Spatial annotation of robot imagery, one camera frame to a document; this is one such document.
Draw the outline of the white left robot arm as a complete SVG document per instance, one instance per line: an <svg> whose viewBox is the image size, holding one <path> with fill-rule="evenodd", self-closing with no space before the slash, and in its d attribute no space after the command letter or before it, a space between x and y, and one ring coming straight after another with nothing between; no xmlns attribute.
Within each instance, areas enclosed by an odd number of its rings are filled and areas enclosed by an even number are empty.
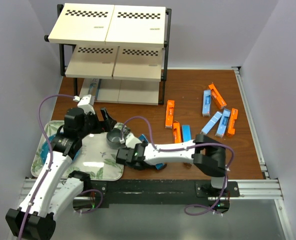
<svg viewBox="0 0 296 240"><path fill-rule="evenodd" d="M89 173L74 170L64 186L56 188L66 169L78 155L82 141L89 134L111 131L117 123L101 108L102 120L91 110L81 107L70 108L64 123L52 139L47 138L49 152L43 168L30 192L18 208L10 208L5 220L13 236L26 240L49 240L56 228L56 218L76 197L87 196L93 191Z"/></svg>

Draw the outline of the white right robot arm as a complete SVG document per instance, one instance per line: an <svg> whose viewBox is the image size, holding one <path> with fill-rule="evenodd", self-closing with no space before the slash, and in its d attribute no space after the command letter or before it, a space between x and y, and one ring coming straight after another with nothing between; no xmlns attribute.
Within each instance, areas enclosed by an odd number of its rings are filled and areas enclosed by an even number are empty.
<svg viewBox="0 0 296 240"><path fill-rule="evenodd" d="M168 163L187 163L210 176L211 192L218 197L228 190L229 165L234 150L204 134L180 143L154 144L139 141L134 146L124 145L116 154L116 163L136 170L145 170Z"/></svg>

